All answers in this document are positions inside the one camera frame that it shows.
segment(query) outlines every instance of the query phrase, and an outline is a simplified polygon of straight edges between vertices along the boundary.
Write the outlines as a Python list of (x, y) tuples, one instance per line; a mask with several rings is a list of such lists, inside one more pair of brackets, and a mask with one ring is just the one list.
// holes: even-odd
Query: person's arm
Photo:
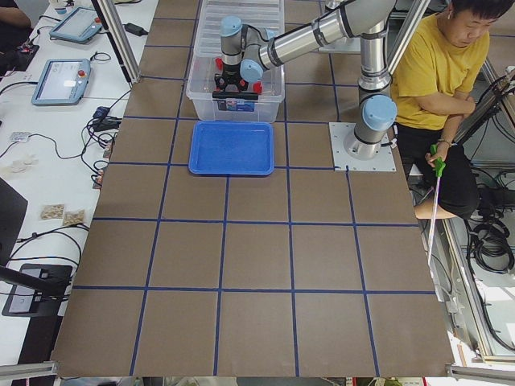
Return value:
[(31, 20), (22, 10), (15, 7), (0, 6), (0, 22), (19, 28), (31, 27)]
[[(456, 91), (454, 98), (460, 101), (471, 103), (474, 105), (474, 107), (476, 107), (476, 103), (474, 102), (474, 99), (469, 96), (469, 92)], [(438, 159), (438, 157), (441, 157), (442, 160), (445, 161), (447, 158), (447, 152), (451, 148), (452, 141), (458, 132), (459, 124), (468, 115), (469, 113), (449, 115), (445, 121), (445, 125), (443, 126), (442, 134), (440, 135), (440, 141), (437, 144), (436, 153), (434, 155), (430, 155), (429, 153), (426, 154), (427, 163), (429, 163), (432, 167), (435, 167), (434, 162), (436, 159)]]
[(448, 96), (441, 92), (435, 92), (430, 95), (416, 96), (415, 100), (421, 109), (433, 114), (454, 115), (472, 113), (476, 108), (476, 104), (466, 99), (468, 93), (465, 99), (462, 99), (457, 94), (464, 93), (457, 92), (454, 96)]

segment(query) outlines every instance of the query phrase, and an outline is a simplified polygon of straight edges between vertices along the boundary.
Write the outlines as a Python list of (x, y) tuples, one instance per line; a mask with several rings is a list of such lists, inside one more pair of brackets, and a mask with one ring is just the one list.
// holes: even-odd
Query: blue tray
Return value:
[(193, 130), (189, 169), (198, 175), (269, 175), (274, 170), (272, 125), (198, 122)]

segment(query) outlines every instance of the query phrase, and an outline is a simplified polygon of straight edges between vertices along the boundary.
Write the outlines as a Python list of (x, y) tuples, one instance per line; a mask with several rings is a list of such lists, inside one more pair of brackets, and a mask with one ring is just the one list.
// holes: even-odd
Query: grabber tool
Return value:
[[(435, 155), (437, 151), (437, 145), (431, 145), (431, 155)], [(434, 171), (436, 174), (436, 186), (435, 186), (435, 199), (433, 201), (433, 212), (431, 214), (431, 225), (429, 227), (429, 236), (427, 237), (427, 264), (431, 263), (431, 256), (433, 253), (433, 239), (435, 238), (435, 223), (436, 223), (436, 210), (438, 209), (438, 197), (440, 192), (440, 179), (442, 178), (443, 169), (445, 168), (445, 162), (441, 157), (435, 160)]]

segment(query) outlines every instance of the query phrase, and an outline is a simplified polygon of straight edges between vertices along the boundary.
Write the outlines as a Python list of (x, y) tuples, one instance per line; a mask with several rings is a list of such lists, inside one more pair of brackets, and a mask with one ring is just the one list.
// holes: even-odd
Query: yellow t-shirt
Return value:
[(420, 129), (442, 129), (447, 115), (423, 110), (414, 97), (435, 92), (453, 96), (471, 92), (486, 55), (488, 33), (460, 48), (450, 44), (436, 24), (436, 15), (423, 18), (410, 40), (395, 73), (392, 99), (398, 107), (397, 122)]

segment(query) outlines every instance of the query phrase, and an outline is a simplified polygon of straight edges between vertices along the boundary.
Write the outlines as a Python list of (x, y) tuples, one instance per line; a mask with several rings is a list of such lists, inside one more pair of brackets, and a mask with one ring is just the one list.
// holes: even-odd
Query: white mounting plate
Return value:
[[(354, 130), (355, 123), (329, 122), (329, 133), (331, 134), (332, 161), (335, 170), (346, 171), (396, 171), (393, 161), (392, 150), (389, 146), (379, 148), (377, 155), (367, 161), (352, 157), (344, 148), (344, 139), (347, 134)], [(388, 136), (385, 134), (381, 143), (388, 143)]]
[(359, 54), (361, 53), (360, 38), (341, 38), (335, 40), (327, 46), (319, 47), (319, 52), (325, 53), (341, 53), (341, 54)]

